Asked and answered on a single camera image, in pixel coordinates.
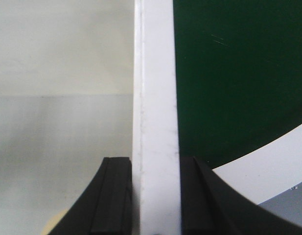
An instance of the white wall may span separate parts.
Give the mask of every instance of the white wall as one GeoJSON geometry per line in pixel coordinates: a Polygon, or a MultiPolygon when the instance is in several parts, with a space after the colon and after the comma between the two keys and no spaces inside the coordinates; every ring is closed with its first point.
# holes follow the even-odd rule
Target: white wall
{"type": "Polygon", "coordinates": [[[0,1],[0,95],[132,94],[132,0],[0,1]]]}

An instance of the white vertical panel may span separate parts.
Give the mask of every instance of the white vertical panel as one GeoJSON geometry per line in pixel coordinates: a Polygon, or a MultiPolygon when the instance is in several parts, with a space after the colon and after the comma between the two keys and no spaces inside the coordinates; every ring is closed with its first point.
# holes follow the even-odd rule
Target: white vertical panel
{"type": "Polygon", "coordinates": [[[139,234],[180,234],[173,3],[136,0],[133,176],[139,234]]]}

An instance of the green panel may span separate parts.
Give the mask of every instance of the green panel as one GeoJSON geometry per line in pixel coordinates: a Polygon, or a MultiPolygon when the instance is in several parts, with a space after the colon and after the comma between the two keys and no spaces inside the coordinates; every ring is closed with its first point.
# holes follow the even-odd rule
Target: green panel
{"type": "Polygon", "coordinates": [[[302,123],[302,0],[174,0],[180,153],[211,167],[302,123]]]}

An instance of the light gray background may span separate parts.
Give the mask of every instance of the light gray background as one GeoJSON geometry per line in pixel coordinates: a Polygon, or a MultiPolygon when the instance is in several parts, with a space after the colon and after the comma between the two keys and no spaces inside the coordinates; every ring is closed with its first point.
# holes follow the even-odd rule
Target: light gray background
{"type": "Polygon", "coordinates": [[[0,235],[38,235],[132,153],[133,0],[0,0],[0,235]]]}
{"type": "Polygon", "coordinates": [[[0,234],[40,234],[131,145],[132,95],[0,97],[0,234]]]}

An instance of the white plastic strip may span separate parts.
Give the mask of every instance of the white plastic strip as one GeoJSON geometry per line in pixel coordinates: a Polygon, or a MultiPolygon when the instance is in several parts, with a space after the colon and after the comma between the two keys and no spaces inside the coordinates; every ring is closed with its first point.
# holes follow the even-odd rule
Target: white plastic strip
{"type": "Polygon", "coordinates": [[[179,235],[181,212],[173,3],[172,0],[136,0],[135,7],[135,233],[179,235]]]}
{"type": "Polygon", "coordinates": [[[214,171],[256,204],[302,182],[302,125],[214,171]]]}

